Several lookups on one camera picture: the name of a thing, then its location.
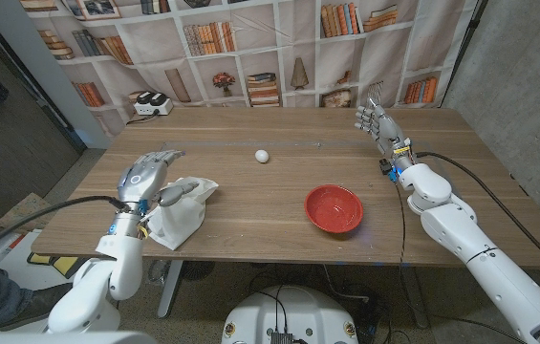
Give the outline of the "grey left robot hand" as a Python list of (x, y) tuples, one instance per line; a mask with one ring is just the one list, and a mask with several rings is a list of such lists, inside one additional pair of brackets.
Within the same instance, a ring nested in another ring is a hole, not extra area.
[(180, 150), (149, 152), (123, 171), (118, 193), (119, 200), (128, 206), (128, 212), (144, 215), (153, 202), (161, 207), (171, 206), (199, 185), (194, 181), (162, 189), (168, 166), (183, 155), (184, 151)]

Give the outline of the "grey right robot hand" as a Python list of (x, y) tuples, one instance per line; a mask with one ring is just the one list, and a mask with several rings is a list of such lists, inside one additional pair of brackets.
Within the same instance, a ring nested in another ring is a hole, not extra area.
[(403, 134), (397, 122), (371, 98), (365, 106), (357, 108), (355, 128), (372, 137), (378, 151), (396, 174), (416, 164), (411, 140)]

